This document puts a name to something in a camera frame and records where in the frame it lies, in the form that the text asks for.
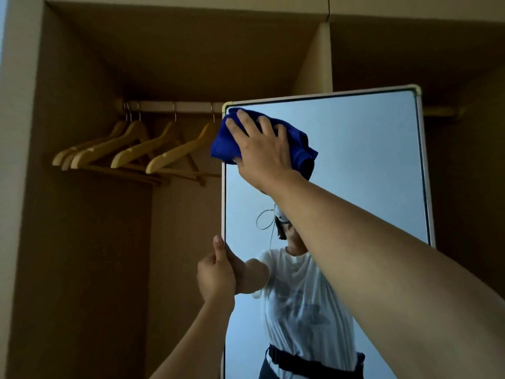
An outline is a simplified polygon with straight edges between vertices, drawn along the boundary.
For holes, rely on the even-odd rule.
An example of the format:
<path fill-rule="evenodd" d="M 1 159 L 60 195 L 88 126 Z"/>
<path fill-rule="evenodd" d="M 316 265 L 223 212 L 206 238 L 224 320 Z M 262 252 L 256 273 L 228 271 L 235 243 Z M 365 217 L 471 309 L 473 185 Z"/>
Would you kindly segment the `person's right hand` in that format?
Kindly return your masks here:
<path fill-rule="evenodd" d="M 284 179 L 291 177 L 294 170 L 291 165 L 289 143 L 281 143 L 266 116 L 259 116 L 260 136 L 236 136 L 238 126 L 226 120 L 226 126 L 238 144 L 243 159 L 243 166 L 238 166 L 241 177 L 262 193 L 274 197 Z"/>

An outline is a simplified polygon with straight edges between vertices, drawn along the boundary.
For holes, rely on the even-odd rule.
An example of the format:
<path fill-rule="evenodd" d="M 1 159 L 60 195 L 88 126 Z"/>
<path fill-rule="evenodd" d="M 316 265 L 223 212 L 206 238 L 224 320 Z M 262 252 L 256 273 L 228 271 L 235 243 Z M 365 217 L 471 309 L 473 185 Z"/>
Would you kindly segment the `person's left hand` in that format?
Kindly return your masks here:
<path fill-rule="evenodd" d="M 217 302 L 226 307 L 234 307 L 236 279 L 230 261 L 213 264 L 214 248 L 211 254 L 198 263 L 197 281 L 204 302 Z"/>

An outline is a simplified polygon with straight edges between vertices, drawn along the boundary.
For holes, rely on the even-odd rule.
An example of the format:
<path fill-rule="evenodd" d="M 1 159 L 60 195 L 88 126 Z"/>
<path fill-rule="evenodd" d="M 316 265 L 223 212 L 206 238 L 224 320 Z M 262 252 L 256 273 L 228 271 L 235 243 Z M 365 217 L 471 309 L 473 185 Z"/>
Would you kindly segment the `blue cleaning cloth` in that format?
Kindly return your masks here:
<path fill-rule="evenodd" d="M 228 109 L 222 119 L 218 134 L 211 144 L 211 157 L 228 165 L 234 165 L 234 159 L 241 158 L 240 148 L 226 126 L 226 120 L 231 119 L 242 131 L 245 131 L 238 119 L 237 112 L 239 110 L 238 107 Z M 282 125 L 286 129 L 292 168 L 298 171 L 303 178 L 309 180 L 315 167 L 318 152 L 309 146 L 307 134 L 286 121 L 271 117 L 268 117 L 268 120 L 273 128 Z"/>

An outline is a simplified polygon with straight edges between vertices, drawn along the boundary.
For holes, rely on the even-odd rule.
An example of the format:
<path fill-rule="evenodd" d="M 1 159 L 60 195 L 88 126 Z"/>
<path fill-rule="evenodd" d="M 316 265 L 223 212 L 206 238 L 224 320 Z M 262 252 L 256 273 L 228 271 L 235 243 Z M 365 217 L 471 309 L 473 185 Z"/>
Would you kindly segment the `white framed mirror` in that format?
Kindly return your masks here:
<path fill-rule="evenodd" d="M 416 85 L 225 103 L 278 118 L 319 152 L 310 181 L 435 246 L 421 90 Z M 274 202 L 222 167 L 222 236 L 243 260 L 285 242 L 272 239 Z M 221 379 L 257 379 L 268 340 L 260 299 L 240 294 L 226 335 Z M 355 322 L 365 379 L 396 379 Z"/>

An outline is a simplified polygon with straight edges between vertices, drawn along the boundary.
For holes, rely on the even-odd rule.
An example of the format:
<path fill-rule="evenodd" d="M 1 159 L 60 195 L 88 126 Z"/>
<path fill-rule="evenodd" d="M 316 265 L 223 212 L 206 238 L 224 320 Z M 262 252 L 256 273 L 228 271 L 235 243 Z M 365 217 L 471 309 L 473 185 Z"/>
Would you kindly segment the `person's right forearm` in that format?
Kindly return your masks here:
<path fill-rule="evenodd" d="M 398 379 L 505 379 L 505 300 L 483 281 L 294 171 L 261 190 Z"/>

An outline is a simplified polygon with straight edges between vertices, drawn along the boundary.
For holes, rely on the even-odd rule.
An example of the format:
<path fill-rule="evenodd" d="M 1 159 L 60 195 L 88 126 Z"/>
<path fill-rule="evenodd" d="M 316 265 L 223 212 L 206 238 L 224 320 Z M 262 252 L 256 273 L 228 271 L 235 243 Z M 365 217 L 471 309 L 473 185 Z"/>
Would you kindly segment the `person's left forearm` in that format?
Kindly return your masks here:
<path fill-rule="evenodd" d="M 186 334 L 149 379 L 218 379 L 234 296 L 205 300 Z"/>

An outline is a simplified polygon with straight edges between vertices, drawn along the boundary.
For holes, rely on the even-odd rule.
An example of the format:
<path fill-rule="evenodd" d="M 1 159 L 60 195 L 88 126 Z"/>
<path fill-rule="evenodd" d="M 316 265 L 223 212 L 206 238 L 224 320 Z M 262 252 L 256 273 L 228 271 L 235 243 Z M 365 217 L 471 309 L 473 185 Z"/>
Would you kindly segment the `wooden closet rod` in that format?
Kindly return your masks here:
<path fill-rule="evenodd" d="M 117 99 L 114 108 L 119 114 L 141 112 L 154 114 L 206 114 L 223 111 L 224 102 L 201 101 L 125 101 Z M 459 120 L 467 112 L 468 107 L 426 106 L 423 108 L 425 117 L 447 118 Z"/>

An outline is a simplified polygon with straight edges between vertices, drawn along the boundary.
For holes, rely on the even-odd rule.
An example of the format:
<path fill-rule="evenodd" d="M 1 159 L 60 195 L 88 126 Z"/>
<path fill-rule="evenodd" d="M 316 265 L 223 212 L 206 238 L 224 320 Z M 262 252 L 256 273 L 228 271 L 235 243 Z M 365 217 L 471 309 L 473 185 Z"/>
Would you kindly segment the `wooden wardrobe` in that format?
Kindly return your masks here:
<path fill-rule="evenodd" d="M 0 279 L 10 379 L 144 379 L 198 312 L 221 182 L 59 171 L 126 99 L 416 84 L 435 242 L 505 296 L 505 0 L 7 0 Z"/>

